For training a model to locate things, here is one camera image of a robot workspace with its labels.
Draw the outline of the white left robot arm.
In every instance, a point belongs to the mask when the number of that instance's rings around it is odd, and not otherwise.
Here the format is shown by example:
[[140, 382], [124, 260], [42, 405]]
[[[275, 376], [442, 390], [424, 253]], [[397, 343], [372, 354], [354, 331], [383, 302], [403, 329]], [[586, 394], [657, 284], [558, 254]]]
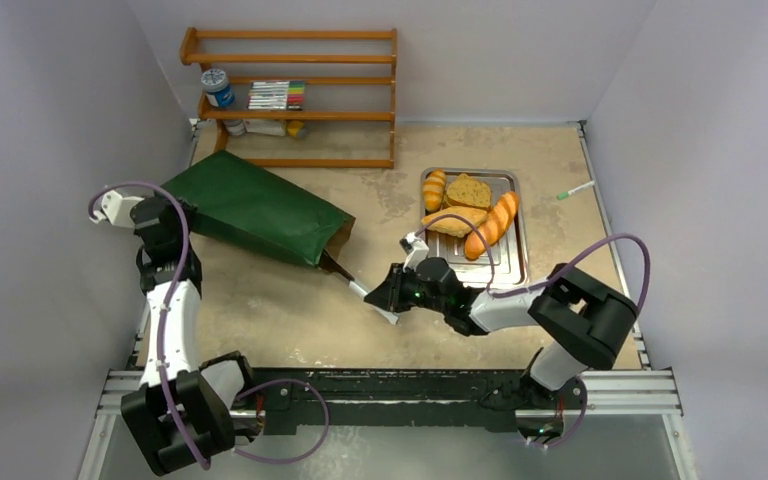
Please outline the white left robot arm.
[[156, 194], [129, 214], [143, 243], [137, 267], [153, 336], [140, 385], [122, 398], [121, 414], [157, 476], [232, 449], [230, 408], [247, 408], [258, 395], [258, 382], [240, 352], [198, 361], [195, 326], [203, 275], [189, 242], [193, 212]]

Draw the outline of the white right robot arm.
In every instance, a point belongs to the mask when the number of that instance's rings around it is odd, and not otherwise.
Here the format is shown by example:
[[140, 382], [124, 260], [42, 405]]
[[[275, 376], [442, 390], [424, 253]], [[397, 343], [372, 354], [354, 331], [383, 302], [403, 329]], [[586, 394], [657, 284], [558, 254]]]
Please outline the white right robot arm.
[[585, 370], [612, 369], [640, 313], [631, 299], [575, 266], [561, 263], [553, 272], [544, 286], [493, 293], [463, 284], [445, 259], [433, 257], [414, 267], [393, 264], [363, 300], [392, 314], [434, 311], [463, 336], [541, 327], [552, 341], [533, 358], [521, 392], [544, 407]]

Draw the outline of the orange fake bread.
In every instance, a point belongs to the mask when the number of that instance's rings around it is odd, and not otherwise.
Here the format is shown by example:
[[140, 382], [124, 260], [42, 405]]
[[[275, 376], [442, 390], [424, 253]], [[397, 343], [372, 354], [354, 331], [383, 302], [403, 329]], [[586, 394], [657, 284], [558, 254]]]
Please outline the orange fake bread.
[[441, 208], [446, 183], [446, 174], [442, 169], [435, 169], [426, 176], [422, 196], [427, 212], [436, 212]]

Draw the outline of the seeded fake bread slice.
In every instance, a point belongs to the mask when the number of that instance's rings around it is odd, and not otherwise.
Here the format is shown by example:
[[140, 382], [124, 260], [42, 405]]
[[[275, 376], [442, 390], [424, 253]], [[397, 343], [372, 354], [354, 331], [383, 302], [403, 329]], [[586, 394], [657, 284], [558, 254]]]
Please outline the seeded fake bread slice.
[[463, 206], [487, 211], [493, 206], [492, 197], [489, 184], [462, 173], [446, 186], [443, 203], [447, 207]]

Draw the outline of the long orange fake baguette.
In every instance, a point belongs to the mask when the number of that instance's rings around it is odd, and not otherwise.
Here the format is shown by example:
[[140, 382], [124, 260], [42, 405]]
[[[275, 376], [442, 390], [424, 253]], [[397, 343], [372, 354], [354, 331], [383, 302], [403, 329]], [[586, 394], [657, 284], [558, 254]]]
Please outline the long orange fake baguette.
[[490, 210], [486, 220], [477, 227], [478, 232], [471, 232], [464, 243], [464, 256], [467, 260], [478, 259], [488, 246], [496, 244], [512, 225], [520, 204], [519, 195], [509, 191], [502, 194]]

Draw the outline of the silver metal tongs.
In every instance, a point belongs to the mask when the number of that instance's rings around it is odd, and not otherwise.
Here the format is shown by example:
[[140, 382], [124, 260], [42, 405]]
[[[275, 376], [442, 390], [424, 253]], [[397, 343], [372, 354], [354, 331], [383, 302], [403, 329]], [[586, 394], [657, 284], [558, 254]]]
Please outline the silver metal tongs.
[[365, 302], [365, 297], [369, 293], [369, 289], [358, 281], [354, 275], [348, 270], [342, 267], [327, 251], [324, 251], [320, 257], [319, 268], [327, 273], [335, 273], [342, 277], [348, 284], [349, 289], [358, 296], [362, 302], [372, 307], [379, 315], [384, 317], [391, 325], [396, 325], [399, 320], [399, 315], [392, 312], [383, 310], [379, 307], [375, 307]]

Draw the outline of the green brown paper bag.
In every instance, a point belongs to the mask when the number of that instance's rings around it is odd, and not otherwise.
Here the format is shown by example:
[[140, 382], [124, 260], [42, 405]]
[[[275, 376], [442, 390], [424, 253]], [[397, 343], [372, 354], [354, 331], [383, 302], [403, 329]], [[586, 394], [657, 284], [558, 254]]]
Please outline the green brown paper bag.
[[195, 208], [192, 232], [293, 265], [338, 257], [355, 224], [338, 206], [225, 150], [162, 187]]

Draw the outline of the triangular orange fake pastry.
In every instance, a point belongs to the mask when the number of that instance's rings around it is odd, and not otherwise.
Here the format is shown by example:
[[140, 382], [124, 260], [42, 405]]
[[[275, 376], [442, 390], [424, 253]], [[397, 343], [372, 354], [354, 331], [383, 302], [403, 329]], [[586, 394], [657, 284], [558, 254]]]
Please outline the triangular orange fake pastry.
[[472, 226], [479, 227], [488, 216], [483, 209], [454, 206], [428, 214], [421, 219], [423, 226], [444, 235], [463, 238], [472, 232]]

